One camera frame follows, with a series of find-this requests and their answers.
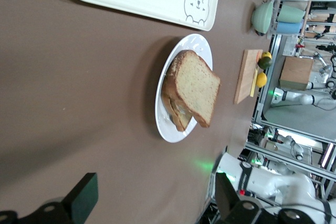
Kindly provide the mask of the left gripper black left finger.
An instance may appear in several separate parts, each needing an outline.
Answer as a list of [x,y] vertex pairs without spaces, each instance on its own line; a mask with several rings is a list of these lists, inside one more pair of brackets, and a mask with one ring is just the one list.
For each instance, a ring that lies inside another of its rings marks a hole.
[[85,223],[98,198],[98,175],[86,173],[62,201],[46,203],[22,218],[15,211],[1,211],[1,223]]

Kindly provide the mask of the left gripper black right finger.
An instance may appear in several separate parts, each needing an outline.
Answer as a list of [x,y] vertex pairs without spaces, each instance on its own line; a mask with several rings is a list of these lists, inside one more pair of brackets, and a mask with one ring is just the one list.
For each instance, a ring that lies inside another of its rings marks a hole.
[[271,214],[254,198],[239,199],[225,173],[216,174],[215,199],[221,216],[218,223],[325,223],[325,202],[316,198],[314,186],[305,175],[271,174],[261,192],[267,196],[283,192],[281,209]]

